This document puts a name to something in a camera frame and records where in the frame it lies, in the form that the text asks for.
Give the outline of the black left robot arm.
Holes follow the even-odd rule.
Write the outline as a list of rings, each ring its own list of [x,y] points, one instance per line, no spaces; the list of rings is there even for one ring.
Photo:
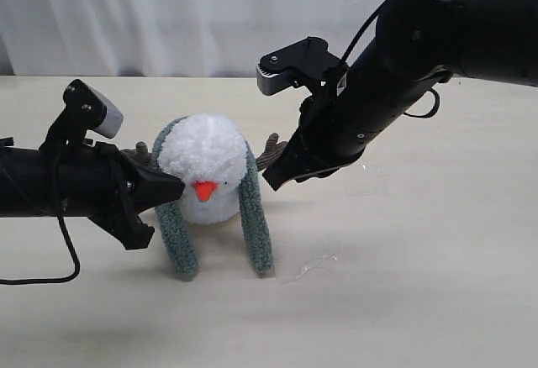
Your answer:
[[[148,247],[154,228],[140,214],[174,202],[181,179],[133,160],[115,145],[83,144],[59,160],[1,142],[1,215],[4,218],[87,218],[126,250]]]

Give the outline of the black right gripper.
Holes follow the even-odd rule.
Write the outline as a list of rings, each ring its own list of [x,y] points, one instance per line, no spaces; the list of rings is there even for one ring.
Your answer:
[[[344,90],[314,101],[277,159],[262,173],[273,191],[290,181],[324,179],[351,166],[404,113],[402,90]]]

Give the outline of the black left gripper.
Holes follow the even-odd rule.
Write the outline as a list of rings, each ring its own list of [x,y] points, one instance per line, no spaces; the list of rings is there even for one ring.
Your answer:
[[[63,217],[83,217],[126,250],[148,247],[155,229],[140,214],[181,198],[185,183],[151,169],[114,145],[83,145],[54,163],[54,194]]]

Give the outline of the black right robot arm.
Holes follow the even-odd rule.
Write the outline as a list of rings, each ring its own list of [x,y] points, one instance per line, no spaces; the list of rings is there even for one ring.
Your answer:
[[[298,127],[264,172],[278,189],[357,161],[391,123],[453,75],[537,83],[537,0],[388,0],[352,64],[308,37],[261,57],[260,91],[306,87]]]

